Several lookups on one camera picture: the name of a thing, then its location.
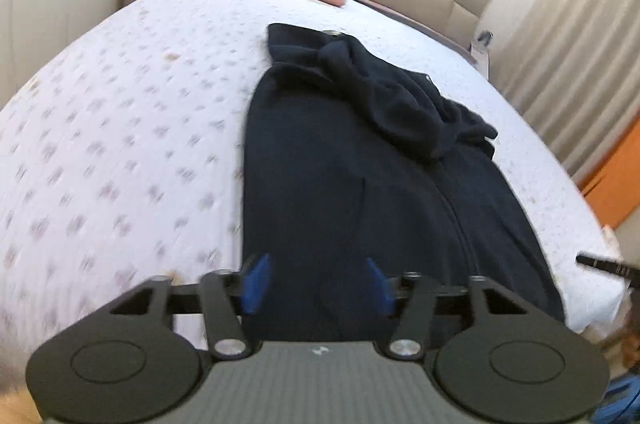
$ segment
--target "circular black disc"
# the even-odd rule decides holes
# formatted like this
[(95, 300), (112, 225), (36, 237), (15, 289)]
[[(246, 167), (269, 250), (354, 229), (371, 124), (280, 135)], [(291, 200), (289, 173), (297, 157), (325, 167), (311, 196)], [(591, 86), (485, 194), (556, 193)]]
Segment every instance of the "circular black disc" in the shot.
[(439, 351), (442, 389), (476, 415), (511, 424), (573, 421), (595, 409), (609, 369), (597, 349), (562, 325), (523, 315), (492, 318)]
[(127, 424), (169, 410), (193, 390), (200, 361), (189, 341), (135, 319), (71, 327), (43, 344), (27, 384), (49, 416), (87, 424)]

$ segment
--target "bed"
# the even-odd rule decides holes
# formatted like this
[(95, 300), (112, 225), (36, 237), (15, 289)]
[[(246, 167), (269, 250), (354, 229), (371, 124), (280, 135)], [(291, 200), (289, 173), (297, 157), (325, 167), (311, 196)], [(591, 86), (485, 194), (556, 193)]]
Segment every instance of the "bed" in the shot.
[[(139, 0), (0, 112), (0, 370), (20, 372), (44, 340), (147, 277), (238, 268), (243, 122), (270, 66), (271, 22), (353, 34), (497, 127), (494, 160), (538, 235), (568, 327), (613, 318), (623, 283), (574, 259), (619, 257), (542, 141), (452, 49), (353, 0)], [(178, 329), (202, 344), (197, 320)]]

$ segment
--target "blue object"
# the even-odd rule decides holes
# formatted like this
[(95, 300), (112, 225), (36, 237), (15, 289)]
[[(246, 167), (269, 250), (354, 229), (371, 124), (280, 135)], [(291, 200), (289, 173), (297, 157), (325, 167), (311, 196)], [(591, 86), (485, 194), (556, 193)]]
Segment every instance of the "blue object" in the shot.
[(269, 288), (271, 278), (271, 257), (263, 255), (254, 268), (242, 278), (242, 313), (255, 314), (260, 308), (262, 298)]
[(376, 265), (376, 262), (367, 258), (367, 263), (373, 273), (374, 300), (379, 307), (380, 313), (390, 316), (396, 311), (396, 293), (386, 276)]
[(609, 383), (602, 404), (591, 422), (594, 424), (632, 424), (640, 416), (640, 377), (625, 374)]

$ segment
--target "cable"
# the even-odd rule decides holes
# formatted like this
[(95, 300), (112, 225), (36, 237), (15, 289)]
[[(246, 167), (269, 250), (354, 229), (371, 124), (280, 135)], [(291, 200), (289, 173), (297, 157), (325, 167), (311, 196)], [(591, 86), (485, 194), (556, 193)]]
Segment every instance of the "cable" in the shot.
[(622, 417), (628, 411), (628, 409), (631, 408), (631, 405), (636, 401), (638, 396), (640, 396), (640, 388), (638, 389), (638, 391), (634, 395), (633, 399), (631, 399), (631, 402), (625, 406), (625, 409), (623, 409), (620, 413), (618, 413), (615, 417), (613, 417), (613, 419), (610, 420), (609, 424), (614, 424), (614, 422), (616, 420), (618, 420), (620, 417)]

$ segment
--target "person's hand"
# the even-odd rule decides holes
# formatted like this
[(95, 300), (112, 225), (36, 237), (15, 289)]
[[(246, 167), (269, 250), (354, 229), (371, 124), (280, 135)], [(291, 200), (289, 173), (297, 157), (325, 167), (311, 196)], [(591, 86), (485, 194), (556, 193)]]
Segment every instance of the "person's hand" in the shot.
[(631, 326), (631, 313), (625, 318), (625, 331), (622, 336), (622, 365), (629, 369), (640, 363), (640, 334)]

